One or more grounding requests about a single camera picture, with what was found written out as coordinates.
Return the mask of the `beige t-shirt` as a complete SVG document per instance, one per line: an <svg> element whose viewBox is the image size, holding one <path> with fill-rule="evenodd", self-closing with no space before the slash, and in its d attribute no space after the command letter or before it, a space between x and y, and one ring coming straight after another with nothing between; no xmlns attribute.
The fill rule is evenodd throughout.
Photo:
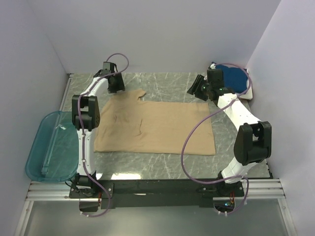
<svg viewBox="0 0 315 236"><path fill-rule="evenodd" d="M100 113L96 152L135 152L215 155L208 119L190 137L191 130L210 114L207 103L142 101L142 89L113 95Z"/></svg>

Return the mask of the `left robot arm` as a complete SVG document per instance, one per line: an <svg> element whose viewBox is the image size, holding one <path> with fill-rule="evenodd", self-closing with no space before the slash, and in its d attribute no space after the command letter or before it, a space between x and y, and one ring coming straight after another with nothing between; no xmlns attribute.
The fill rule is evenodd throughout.
<svg viewBox="0 0 315 236"><path fill-rule="evenodd" d="M92 83L79 95L72 97L71 120L78 136L78 167L73 186L98 189L94 161L94 140L96 128L100 125L98 97L107 90L109 93L124 91L122 71L108 60L93 77Z"/></svg>

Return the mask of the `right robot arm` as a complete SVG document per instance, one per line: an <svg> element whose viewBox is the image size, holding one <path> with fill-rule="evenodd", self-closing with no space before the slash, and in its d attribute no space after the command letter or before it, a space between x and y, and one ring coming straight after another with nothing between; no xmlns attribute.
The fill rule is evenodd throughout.
<svg viewBox="0 0 315 236"><path fill-rule="evenodd" d="M226 87L221 69L208 69L207 75L197 75L187 91L196 98L216 102L236 127L234 157L213 183L221 196L236 190L238 183L256 164L271 156L272 126L256 118L239 100L232 88Z"/></svg>

